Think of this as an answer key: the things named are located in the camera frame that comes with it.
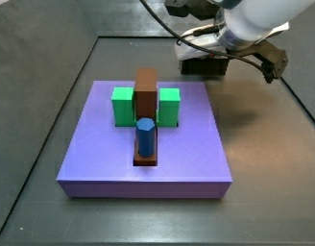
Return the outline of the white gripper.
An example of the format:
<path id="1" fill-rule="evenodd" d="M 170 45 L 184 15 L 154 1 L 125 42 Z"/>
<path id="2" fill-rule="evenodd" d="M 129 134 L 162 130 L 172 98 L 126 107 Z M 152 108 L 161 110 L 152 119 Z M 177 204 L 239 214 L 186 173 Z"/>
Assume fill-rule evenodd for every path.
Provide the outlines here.
<path id="1" fill-rule="evenodd" d="M 182 33 L 180 37 L 186 42 L 192 43 L 194 46 L 204 48 L 205 50 L 224 53 L 225 47 L 220 44 L 220 36 L 224 34 L 225 31 L 227 29 L 224 27 L 217 27 L 213 24 L 208 24 L 188 30 Z M 186 45 L 180 39 L 176 41 L 173 50 L 180 61 L 206 56 L 206 52 Z"/>

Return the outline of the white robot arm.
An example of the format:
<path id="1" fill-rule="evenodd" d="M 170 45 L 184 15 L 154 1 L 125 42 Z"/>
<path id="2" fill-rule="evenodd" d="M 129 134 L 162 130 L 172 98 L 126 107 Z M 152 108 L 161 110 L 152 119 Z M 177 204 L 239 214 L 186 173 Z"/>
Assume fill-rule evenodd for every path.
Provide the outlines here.
<path id="1" fill-rule="evenodd" d="M 201 57 L 204 52 L 240 51 L 271 35 L 289 28 L 288 22 L 315 3 L 315 0 L 164 0 L 168 14 L 193 15 L 212 23 L 193 28 L 180 36 L 174 47 L 180 61 Z"/>

